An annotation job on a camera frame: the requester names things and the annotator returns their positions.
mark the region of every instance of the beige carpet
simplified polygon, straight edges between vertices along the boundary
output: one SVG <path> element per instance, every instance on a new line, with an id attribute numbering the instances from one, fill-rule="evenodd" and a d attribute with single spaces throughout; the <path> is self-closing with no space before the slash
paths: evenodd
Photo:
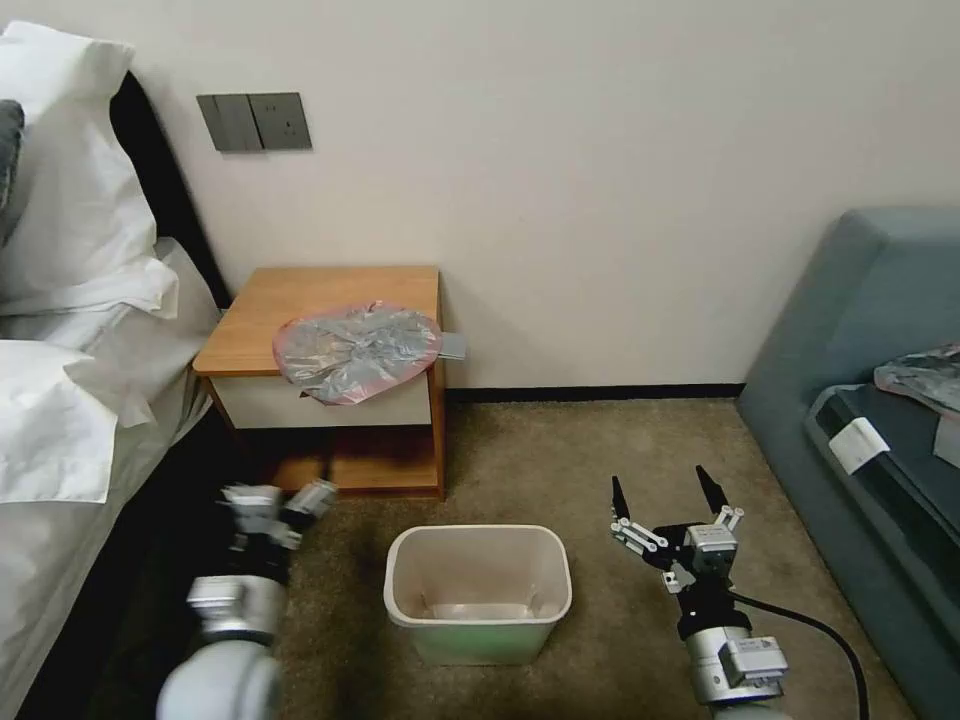
<path id="1" fill-rule="evenodd" d="M 608 535 L 611 474 L 638 522 L 706 520 L 697 463 L 746 510 L 737 589 L 836 627 L 864 663 L 873 717 L 912 717 L 731 402 L 453 405 L 449 416 L 445 503 L 345 499 L 302 547 L 279 650 L 284 720 L 707 718 L 690 690 L 675 601 Z M 386 617 L 394 537 L 464 522 L 542 524 L 566 545 L 573 607 L 529 667 L 425 667 Z M 846 660 L 829 639 L 748 612 L 790 662 L 783 711 L 855 717 Z"/>

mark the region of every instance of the wall switch panel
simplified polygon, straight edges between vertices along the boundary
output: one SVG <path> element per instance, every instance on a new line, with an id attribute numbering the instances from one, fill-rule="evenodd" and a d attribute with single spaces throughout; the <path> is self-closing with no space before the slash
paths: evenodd
<path id="1" fill-rule="evenodd" d="M 263 150 L 250 100 L 246 95 L 198 95 L 213 146 L 220 152 Z"/>
<path id="2" fill-rule="evenodd" d="M 248 95 L 264 150 L 309 150 L 310 131 L 300 93 Z"/>

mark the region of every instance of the transparent plastic bag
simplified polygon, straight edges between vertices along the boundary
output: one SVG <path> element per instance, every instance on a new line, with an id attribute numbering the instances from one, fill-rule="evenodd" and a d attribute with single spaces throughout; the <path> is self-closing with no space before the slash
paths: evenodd
<path id="1" fill-rule="evenodd" d="M 325 405 L 355 405 L 430 367 L 442 339 L 423 313 L 378 300 L 291 320 L 273 338 L 273 357 Z"/>
<path id="2" fill-rule="evenodd" d="M 906 395 L 960 420 L 960 343 L 884 363 L 873 371 L 873 382 L 881 390 Z"/>

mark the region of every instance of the white trash can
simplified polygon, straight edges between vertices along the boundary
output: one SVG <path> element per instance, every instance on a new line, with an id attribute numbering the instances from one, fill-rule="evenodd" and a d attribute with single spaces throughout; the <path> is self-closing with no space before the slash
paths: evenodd
<path id="1" fill-rule="evenodd" d="M 383 602 L 433 665 L 524 665 L 570 609 L 567 553 L 539 525 L 438 525 L 401 533 Z"/>

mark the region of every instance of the wooden nightstand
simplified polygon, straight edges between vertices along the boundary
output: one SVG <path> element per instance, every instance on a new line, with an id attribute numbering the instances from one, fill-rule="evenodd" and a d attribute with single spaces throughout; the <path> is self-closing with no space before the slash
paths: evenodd
<path id="1" fill-rule="evenodd" d="M 294 490 L 326 472 L 345 492 L 442 498 L 442 360 L 358 405 L 330 407 L 301 397 L 273 359 L 281 325 L 345 305 L 385 300 L 439 323 L 439 281 L 435 267 L 261 268 L 193 369 L 254 454 L 283 447 L 270 470 L 275 484 Z M 265 451 L 268 446 L 274 450 Z"/>

